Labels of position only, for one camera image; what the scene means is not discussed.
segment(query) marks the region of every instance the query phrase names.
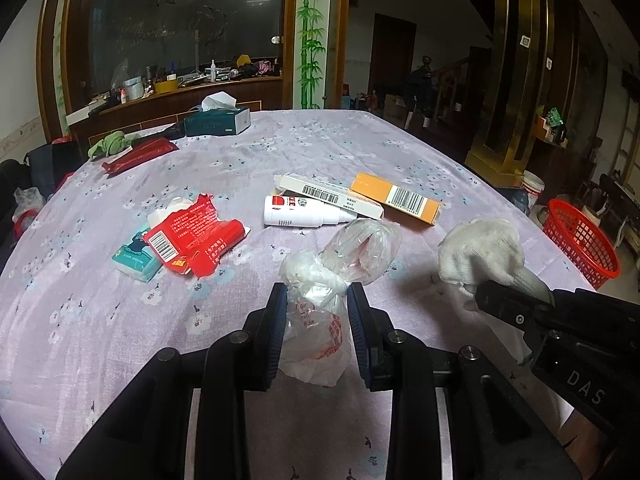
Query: glue bottle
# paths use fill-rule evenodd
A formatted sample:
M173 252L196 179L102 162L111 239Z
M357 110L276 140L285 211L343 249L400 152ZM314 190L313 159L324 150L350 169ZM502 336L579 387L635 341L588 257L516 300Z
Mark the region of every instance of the glue bottle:
M264 224L290 227L320 227L350 222L357 213L304 196L269 195L264 199Z

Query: red package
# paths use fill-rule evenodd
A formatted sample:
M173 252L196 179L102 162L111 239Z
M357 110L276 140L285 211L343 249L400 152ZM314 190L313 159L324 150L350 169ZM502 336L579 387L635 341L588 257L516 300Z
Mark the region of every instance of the red package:
M164 155L165 153L174 152L178 149L170 140L160 137L159 139L150 140L144 144L140 144L129 153L117 158L113 162L104 162L102 167L110 175L116 175L123 171L130 170L136 166Z
M175 272L189 270L198 277L209 276L220 256L245 236L239 220L218 220L209 195L200 195L195 204L171 213L143 235L164 265Z

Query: red plastic basket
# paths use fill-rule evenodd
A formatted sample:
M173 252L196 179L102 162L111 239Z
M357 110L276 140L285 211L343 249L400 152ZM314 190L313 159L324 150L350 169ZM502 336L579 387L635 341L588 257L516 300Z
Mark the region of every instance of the red plastic basket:
M616 251L605 234L575 207L551 199L549 216L542 229L598 290L609 278L620 274Z

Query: barcode label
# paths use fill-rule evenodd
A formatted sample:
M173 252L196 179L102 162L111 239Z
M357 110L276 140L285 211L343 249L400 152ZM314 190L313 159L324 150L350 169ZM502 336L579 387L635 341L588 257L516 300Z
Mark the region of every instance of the barcode label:
M149 238L149 245L154 248L165 263L170 262L178 255L178 251L162 231L158 231Z
M337 195L329 193L328 191L324 191L322 189L318 189L317 187L305 186L302 188L302 194L311 195L318 200L324 200L325 202L331 202L332 204L338 202Z
M386 204L392 205L405 213L420 218L424 211L427 199L417 193L412 193L407 189L398 186L391 186L389 196L386 197Z

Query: bamboo wall sticker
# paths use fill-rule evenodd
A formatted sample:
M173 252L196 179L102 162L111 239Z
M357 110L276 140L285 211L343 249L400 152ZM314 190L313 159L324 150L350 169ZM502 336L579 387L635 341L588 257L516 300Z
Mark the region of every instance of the bamboo wall sticker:
M302 21L300 29L300 108L320 109L314 102L314 92L322 81L323 69L316 59L318 54L325 52L322 44L325 28L322 26L324 15L318 10L318 0L302 0L298 8L298 18Z

